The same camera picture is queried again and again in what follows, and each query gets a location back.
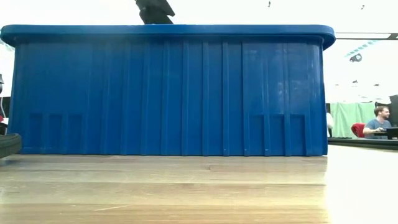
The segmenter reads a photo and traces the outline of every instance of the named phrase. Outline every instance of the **desk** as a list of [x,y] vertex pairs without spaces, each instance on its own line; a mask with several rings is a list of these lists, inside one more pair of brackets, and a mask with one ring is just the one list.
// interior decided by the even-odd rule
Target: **desk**
[[398,128],[387,128],[386,131],[374,133],[375,136],[387,136],[389,140],[398,138]]
[[329,138],[328,143],[336,146],[364,147],[371,149],[398,150],[398,141],[383,139],[337,139]]

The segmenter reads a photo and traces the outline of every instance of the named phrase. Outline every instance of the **person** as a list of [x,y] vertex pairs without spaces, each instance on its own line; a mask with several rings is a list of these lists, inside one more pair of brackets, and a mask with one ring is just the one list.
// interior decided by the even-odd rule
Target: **person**
[[374,133],[385,131],[386,128],[391,128],[391,123],[387,120],[390,111],[386,106],[378,106],[374,109],[376,119],[370,120],[363,129],[363,134],[366,139],[387,139],[387,136],[375,136]]
[[333,127],[335,126],[335,122],[330,113],[326,113],[326,123],[328,125],[327,127],[328,137],[330,137],[329,129],[333,129]]

